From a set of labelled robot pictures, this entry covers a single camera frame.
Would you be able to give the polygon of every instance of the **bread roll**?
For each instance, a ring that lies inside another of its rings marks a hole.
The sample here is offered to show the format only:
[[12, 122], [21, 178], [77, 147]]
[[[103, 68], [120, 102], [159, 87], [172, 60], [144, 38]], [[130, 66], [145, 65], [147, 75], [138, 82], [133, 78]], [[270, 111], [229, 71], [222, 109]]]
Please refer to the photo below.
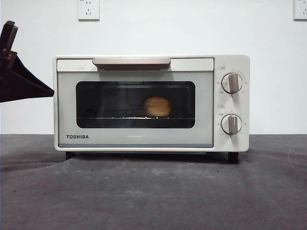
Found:
[[149, 97], [144, 102], [147, 116], [168, 116], [171, 112], [171, 103], [164, 97]]

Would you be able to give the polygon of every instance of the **power outlet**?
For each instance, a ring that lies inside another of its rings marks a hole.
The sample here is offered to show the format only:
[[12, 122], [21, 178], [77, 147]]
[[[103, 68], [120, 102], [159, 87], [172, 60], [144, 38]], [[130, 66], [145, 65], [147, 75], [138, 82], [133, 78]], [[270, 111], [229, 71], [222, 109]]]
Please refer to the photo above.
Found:
[[307, 20], [307, 0], [294, 0], [294, 20]]
[[99, 20], [100, 19], [100, 0], [77, 0], [78, 4], [78, 19], [84, 20]]

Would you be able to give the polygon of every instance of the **glass window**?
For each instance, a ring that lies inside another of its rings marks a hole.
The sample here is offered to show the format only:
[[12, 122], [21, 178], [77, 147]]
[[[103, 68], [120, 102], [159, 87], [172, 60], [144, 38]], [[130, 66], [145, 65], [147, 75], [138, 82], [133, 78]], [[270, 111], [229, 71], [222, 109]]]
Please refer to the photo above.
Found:
[[191, 81], [81, 81], [76, 86], [81, 128], [191, 128], [195, 85]]

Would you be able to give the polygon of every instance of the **oven foot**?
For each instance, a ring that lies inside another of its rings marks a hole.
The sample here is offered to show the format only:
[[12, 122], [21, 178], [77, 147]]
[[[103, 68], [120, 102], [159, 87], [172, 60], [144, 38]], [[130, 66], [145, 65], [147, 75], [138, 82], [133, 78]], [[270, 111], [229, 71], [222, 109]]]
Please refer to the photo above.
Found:
[[228, 162], [230, 164], [238, 164], [239, 160], [239, 153], [238, 152], [229, 152], [228, 153]]
[[76, 156], [75, 153], [73, 153], [73, 152], [66, 152], [66, 159], [67, 160], [70, 159], [70, 158], [73, 158], [74, 156]]

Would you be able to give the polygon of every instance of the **cream-colored toaster oven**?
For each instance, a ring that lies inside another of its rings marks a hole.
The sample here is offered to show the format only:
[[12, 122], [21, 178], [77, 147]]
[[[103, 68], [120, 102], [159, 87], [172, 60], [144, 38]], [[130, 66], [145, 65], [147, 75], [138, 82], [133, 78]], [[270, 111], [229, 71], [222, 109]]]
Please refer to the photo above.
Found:
[[248, 149], [249, 57], [57, 56], [59, 151]]

